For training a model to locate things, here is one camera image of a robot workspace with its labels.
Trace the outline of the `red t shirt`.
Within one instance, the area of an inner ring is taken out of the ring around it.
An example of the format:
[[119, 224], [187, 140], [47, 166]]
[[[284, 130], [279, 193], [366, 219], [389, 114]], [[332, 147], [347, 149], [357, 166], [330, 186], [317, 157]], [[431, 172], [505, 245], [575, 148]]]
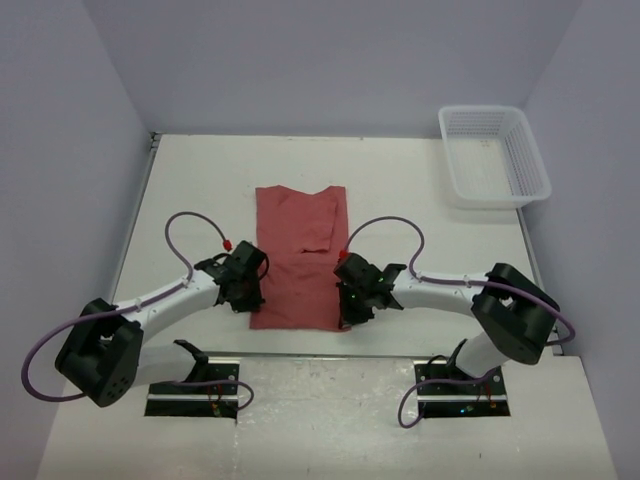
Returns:
[[349, 236], [346, 188], [309, 194], [284, 186], [258, 187], [256, 235], [269, 259], [265, 298], [250, 317], [254, 330], [339, 332], [333, 269]]

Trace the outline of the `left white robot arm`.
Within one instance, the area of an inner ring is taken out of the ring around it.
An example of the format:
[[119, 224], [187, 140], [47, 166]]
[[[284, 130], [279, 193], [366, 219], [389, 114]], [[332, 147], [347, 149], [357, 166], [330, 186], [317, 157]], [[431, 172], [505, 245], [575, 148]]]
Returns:
[[160, 347], [148, 341], [187, 317], [227, 304], [235, 313], [256, 312], [264, 302], [260, 281], [266, 253], [247, 241], [188, 268], [167, 290], [121, 306], [97, 299], [86, 305], [55, 359], [55, 368], [97, 406], [114, 404], [139, 385], [169, 384], [187, 393], [215, 388], [207, 355], [177, 339]]

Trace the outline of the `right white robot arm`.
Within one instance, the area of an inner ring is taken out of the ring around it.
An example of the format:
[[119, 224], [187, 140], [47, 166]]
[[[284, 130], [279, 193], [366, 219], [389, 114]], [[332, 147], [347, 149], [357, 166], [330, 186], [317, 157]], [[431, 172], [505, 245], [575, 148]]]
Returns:
[[552, 332], [558, 305], [515, 267], [497, 263], [484, 276], [427, 281], [404, 264], [384, 269], [356, 253], [334, 268], [340, 322], [351, 327], [376, 310], [432, 309], [475, 319], [482, 332], [461, 341], [446, 364], [446, 380], [467, 393], [503, 364], [536, 365]]

